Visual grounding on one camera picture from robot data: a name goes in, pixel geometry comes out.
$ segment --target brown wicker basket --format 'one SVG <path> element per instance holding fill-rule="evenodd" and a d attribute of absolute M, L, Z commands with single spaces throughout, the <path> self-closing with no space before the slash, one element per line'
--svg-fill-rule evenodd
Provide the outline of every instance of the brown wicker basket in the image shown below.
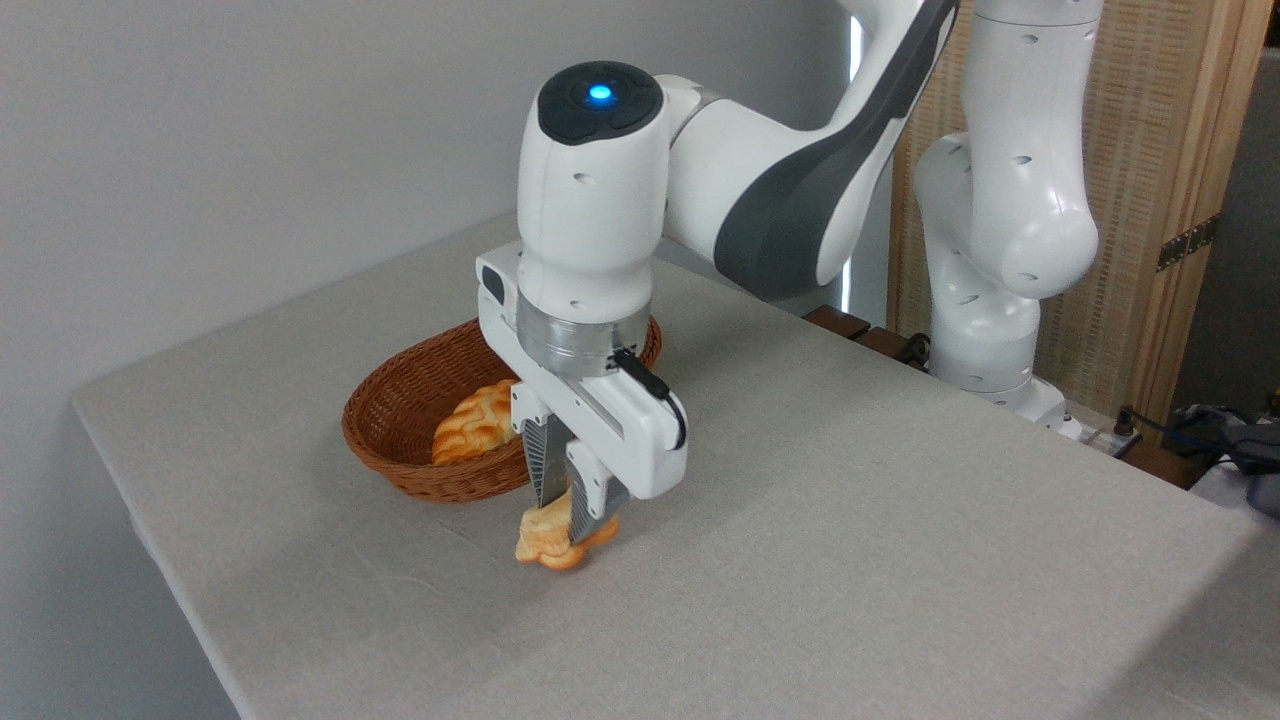
<path fill-rule="evenodd" d="M 649 318 L 640 360 L 662 352 L 662 329 Z M 479 320 L 425 340 L 381 364 L 351 395 L 342 434 L 352 452 L 408 496 L 431 502 L 470 502 L 529 482 L 525 446 L 516 439 L 479 457 L 431 465 L 435 427 L 463 397 L 516 374 L 489 350 Z"/>

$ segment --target bread roll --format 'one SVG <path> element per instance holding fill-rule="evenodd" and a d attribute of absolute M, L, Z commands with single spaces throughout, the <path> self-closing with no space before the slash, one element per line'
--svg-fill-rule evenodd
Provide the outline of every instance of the bread roll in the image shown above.
<path fill-rule="evenodd" d="M 609 518 L 579 544 L 570 544 L 573 501 L 571 493 L 557 497 L 547 507 L 532 507 L 520 519 L 520 539 L 516 542 L 516 560 L 541 562 L 552 570 L 568 570 L 586 555 L 586 548 L 604 544 L 618 534 L 618 516 Z"/>
<path fill-rule="evenodd" d="M 500 380 L 468 395 L 435 428 L 431 464 L 448 465 L 484 455 L 516 437 L 511 427 L 511 386 Z"/>

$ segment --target black cable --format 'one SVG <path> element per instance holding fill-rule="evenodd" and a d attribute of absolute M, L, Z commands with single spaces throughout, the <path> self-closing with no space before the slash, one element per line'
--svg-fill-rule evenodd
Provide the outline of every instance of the black cable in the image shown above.
<path fill-rule="evenodd" d="M 685 427 L 685 414 L 680 411 L 676 406 L 676 401 L 668 395 L 667 405 L 671 405 L 671 411 L 676 414 L 676 424 L 680 425 L 680 434 L 676 436 L 676 447 L 672 450 L 680 450 L 685 447 L 685 438 L 689 436 L 689 429 Z"/>
<path fill-rule="evenodd" d="M 1212 450 L 1212 451 L 1215 451 L 1215 452 L 1217 452 L 1220 455 L 1231 455 L 1233 457 L 1239 459 L 1239 460 L 1248 460 L 1249 462 L 1256 462 L 1258 465 L 1265 465 L 1267 468 L 1275 468 L 1276 470 L 1280 470 L 1280 462 L 1275 461 L 1271 457 L 1263 457 L 1261 455 L 1253 455 L 1251 452 L 1242 452 L 1242 451 L 1236 450 L 1235 446 L 1228 446 L 1228 445 L 1221 445 L 1221 443 L 1217 443 L 1217 442 L 1208 442 L 1208 441 L 1197 439 L 1197 438 L 1193 438 L 1193 437 L 1184 436 L 1181 433 L 1175 432 L 1171 428 L 1166 428 L 1165 425 L 1161 425 L 1160 423 L 1152 420 L 1151 418 L 1147 418 L 1147 416 L 1143 416 L 1143 415 L 1138 414 L 1137 410 L 1134 410 L 1133 407 L 1130 407 L 1128 405 L 1120 407 L 1120 414 L 1121 414 L 1121 416 L 1124 416 L 1124 415 L 1128 414 L 1134 420 L 1138 420 L 1139 423 L 1149 427 L 1151 429 L 1153 429 L 1153 430 L 1164 434 L 1165 437 L 1174 438 L 1178 442 L 1184 442 L 1187 445 L 1199 446 L 1199 447 L 1203 447 L 1206 450 Z M 1272 445 L 1272 443 L 1260 442 L 1260 445 Z"/>
<path fill-rule="evenodd" d="M 662 382 L 662 378 L 653 374 L 649 368 L 645 368 L 644 363 L 636 357 L 636 354 L 626 347 L 614 351 L 609 360 L 612 360 L 618 369 L 631 375 L 637 383 L 640 383 L 645 392 L 658 400 L 666 401 L 667 405 L 671 405 L 671 411 L 676 414 L 676 425 L 680 427 L 680 434 L 676 437 L 676 447 L 672 447 L 672 450 L 685 447 L 685 439 L 689 437 L 689 429 L 685 425 L 685 414 L 680 411 L 680 406 L 676 405 L 676 400 L 671 397 L 671 388 L 667 387 L 667 383 Z"/>

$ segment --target black cap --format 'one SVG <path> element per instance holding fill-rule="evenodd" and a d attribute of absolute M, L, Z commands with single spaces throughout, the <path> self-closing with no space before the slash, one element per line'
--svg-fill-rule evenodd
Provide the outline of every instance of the black cap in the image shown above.
<path fill-rule="evenodd" d="M 564 68 L 538 94 L 538 124 L 563 145 L 630 135 L 660 109 L 662 87 L 653 76 L 609 60 Z"/>

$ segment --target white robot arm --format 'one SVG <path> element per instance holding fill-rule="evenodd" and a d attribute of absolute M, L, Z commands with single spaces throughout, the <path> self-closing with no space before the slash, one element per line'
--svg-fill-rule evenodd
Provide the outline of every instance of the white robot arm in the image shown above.
<path fill-rule="evenodd" d="M 684 477 L 680 400 L 636 356 L 663 233 L 763 299 L 829 282 L 955 22 L 959 0 L 844 0 L 867 56 L 818 131 L 675 76 L 584 63 L 526 123 L 522 241 L 476 263 L 480 324 L 516 372 L 512 420 L 539 506 L 573 488 L 571 539 Z"/>
<path fill-rule="evenodd" d="M 931 374 L 1074 436 L 1032 375 L 1039 300 L 1088 272 L 1098 231 L 1080 115 L 1102 0 L 975 0 L 963 102 L 969 132 L 920 159 L 933 322 Z"/>

